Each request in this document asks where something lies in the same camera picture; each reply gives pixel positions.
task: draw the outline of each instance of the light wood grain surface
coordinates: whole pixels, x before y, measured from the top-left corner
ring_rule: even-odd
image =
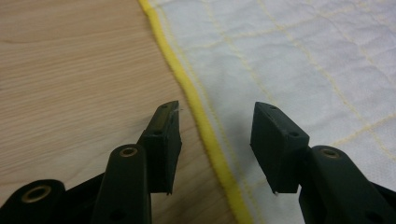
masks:
[[[156,107],[180,101],[174,194],[154,223],[235,223],[186,99],[135,0],[0,0],[0,204],[53,178],[67,189],[135,143]]]

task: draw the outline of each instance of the cloth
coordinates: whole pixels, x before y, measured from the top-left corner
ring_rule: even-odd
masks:
[[[396,190],[396,2],[140,0],[240,223],[303,223],[249,146],[255,102]]]

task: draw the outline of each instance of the table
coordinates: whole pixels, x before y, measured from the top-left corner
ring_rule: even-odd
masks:
[[[0,3],[0,204],[53,178],[67,189],[135,143],[157,106],[180,101],[183,142],[172,196],[153,223],[235,223],[182,89],[135,0]]]

